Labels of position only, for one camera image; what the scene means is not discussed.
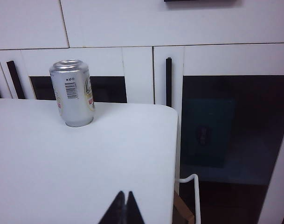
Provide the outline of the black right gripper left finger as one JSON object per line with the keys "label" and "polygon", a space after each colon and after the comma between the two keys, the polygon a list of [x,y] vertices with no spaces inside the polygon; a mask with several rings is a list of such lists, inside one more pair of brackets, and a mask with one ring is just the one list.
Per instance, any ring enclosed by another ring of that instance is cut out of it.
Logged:
{"label": "black right gripper left finger", "polygon": [[99,224],[126,224],[125,194],[118,192]]}

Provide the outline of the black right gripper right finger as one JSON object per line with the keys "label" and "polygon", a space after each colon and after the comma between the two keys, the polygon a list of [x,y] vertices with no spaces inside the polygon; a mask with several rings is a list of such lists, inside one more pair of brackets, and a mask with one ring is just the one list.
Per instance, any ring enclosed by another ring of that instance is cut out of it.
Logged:
{"label": "black right gripper right finger", "polygon": [[128,224],[144,224],[144,220],[132,191],[129,192],[126,203],[126,222]]}

